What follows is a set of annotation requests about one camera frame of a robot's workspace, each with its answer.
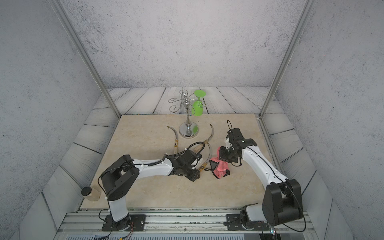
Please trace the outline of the pink fluffy rag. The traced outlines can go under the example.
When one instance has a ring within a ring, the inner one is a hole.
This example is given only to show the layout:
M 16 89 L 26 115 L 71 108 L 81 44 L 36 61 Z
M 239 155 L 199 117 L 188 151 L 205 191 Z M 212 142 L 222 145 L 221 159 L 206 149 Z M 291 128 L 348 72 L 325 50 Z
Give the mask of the pink fluffy rag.
M 205 169 L 205 171 L 210 171 L 214 175 L 214 177 L 216 179 L 220 180 L 220 179 L 222 179 L 222 178 L 224 178 L 226 176 L 229 176 L 231 174 L 227 162 L 221 161 L 218 158 L 212 158 L 210 160 L 214 160 L 216 162 L 220 162 L 220 165 L 219 165 L 218 169 L 216 171 L 214 171 L 214 172 L 211 172 L 210 168 L 209 169 Z

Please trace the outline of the small sickle wooden handle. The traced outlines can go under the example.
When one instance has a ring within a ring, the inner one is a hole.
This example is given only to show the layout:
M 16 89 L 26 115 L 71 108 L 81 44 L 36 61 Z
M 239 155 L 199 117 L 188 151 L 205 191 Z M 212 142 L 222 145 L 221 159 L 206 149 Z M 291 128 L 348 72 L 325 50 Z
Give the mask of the small sickle wooden handle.
M 177 154 L 179 152 L 179 137 L 178 137 L 178 132 L 170 126 L 167 126 L 170 130 L 172 130 L 175 134 L 175 142 L 174 142 L 174 154 Z
M 207 146 L 209 148 L 209 155 L 207 157 L 207 159 L 200 165 L 199 167 L 199 171 L 203 171 L 205 169 L 205 167 L 207 166 L 209 160 L 212 158 L 212 147 L 209 143 L 207 143 Z
M 206 140 L 204 140 L 205 144 L 207 144 L 213 138 L 214 133 L 215 133 L 215 130 L 214 130 L 214 127 L 213 127 L 212 124 L 210 124 L 210 127 L 211 127 L 211 134 L 210 134 L 210 136 Z

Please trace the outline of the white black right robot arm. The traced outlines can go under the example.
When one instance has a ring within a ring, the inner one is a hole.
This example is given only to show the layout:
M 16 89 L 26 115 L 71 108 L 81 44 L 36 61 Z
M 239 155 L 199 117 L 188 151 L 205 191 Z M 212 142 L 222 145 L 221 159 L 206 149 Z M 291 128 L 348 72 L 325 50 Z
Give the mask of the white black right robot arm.
M 305 217 L 300 184 L 285 177 L 266 160 L 253 139 L 226 140 L 226 145 L 219 147 L 217 154 L 210 159 L 208 169 L 217 179 L 230 175 L 229 163 L 245 161 L 265 189 L 261 204 L 242 207 L 240 216 L 226 221 L 226 226 L 240 224 L 245 230 L 253 230 L 255 224 L 266 223 L 274 228 Z

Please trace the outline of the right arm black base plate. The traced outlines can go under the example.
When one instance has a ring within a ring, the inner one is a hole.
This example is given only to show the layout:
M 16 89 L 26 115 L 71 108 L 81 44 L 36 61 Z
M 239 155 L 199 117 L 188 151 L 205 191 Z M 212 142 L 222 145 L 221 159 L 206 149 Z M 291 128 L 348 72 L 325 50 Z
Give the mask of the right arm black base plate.
M 269 226 L 262 221 L 252 222 L 241 214 L 227 214 L 223 225 L 228 231 L 268 231 Z

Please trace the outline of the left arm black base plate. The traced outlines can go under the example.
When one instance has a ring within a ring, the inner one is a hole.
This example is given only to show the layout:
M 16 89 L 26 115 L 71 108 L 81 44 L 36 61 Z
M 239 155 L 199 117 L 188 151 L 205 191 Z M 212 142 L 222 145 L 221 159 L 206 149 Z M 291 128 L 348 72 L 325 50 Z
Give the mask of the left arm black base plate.
M 102 226 L 102 232 L 142 232 L 146 217 L 146 215 L 128 215 L 115 222 L 112 215 L 107 215 Z

